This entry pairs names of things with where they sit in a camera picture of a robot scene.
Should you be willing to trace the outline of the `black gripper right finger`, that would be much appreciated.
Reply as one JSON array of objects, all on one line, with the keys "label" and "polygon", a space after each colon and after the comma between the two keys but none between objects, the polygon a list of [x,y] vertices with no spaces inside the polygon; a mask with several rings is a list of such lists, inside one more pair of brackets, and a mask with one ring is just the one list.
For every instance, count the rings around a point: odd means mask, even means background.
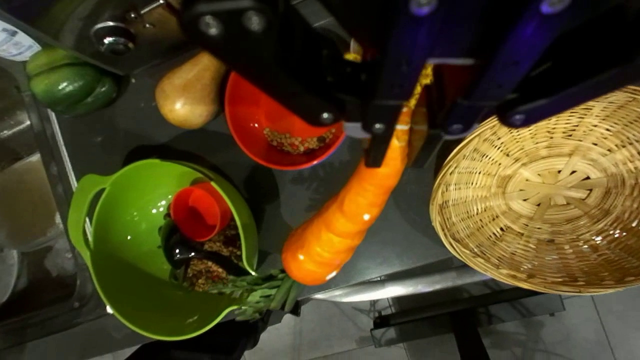
[{"label": "black gripper right finger", "polygon": [[441,0],[431,125],[522,129],[638,81],[640,0]]}]

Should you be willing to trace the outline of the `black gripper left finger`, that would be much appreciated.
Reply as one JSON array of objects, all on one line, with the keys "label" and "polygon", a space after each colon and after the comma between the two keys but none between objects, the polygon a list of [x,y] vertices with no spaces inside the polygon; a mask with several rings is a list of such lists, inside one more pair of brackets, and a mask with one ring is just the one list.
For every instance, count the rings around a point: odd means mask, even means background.
[{"label": "black gripper left finger", "polygon": [[183,30],[305,122],[362,122],[372,137],[367,165],[382,165],[387,127],[371,118],[365,95],[374,65],[347,61],[348,44],[314,29],[292,0],[185,0]]}]

